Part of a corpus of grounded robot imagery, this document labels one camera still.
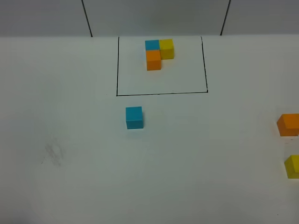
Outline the template orange cube block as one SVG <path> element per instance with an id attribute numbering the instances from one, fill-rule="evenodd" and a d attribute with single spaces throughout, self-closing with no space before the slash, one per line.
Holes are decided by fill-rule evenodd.
<path id="1" fill-rule="evenodd" d="M 147 70 L 160 70 L 162 67 L 160 50 L 146 51 Z"/>

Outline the template yellow cube block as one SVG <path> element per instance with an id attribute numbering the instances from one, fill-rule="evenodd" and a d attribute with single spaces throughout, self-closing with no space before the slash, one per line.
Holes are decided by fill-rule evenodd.
<path id="1" fill-rule="evenodd" d="M 173 59 L 174 58 L 174 44 L 172 39 L 159 40 L 161 59 Z"/>

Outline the template blue cube block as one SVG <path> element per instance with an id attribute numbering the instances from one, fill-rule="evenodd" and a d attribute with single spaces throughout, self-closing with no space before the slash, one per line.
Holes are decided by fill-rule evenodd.
<path id="1" fill-rule="evenodd" d="M 159 40 L 146 40 L 145 49 L 146 51 L 160 50 Z"/>

